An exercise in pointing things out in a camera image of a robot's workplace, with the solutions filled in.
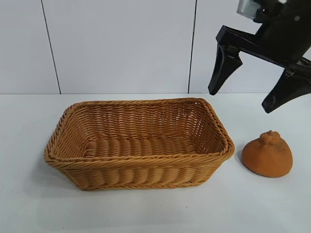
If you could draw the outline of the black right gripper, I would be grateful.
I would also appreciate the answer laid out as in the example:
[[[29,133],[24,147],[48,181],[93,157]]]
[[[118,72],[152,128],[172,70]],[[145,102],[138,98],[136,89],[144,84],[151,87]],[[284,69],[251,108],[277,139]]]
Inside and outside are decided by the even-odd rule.
[[[303,56],[311,47],[311,2],[241,0],[237,12],[261,26],[255,34],[221,27],[216,36],[217,54],[209,93],[217,94],[242,65],[239,53],[245,52],[285,69],[262,102],[266,113],[310,94],[311,62]]]

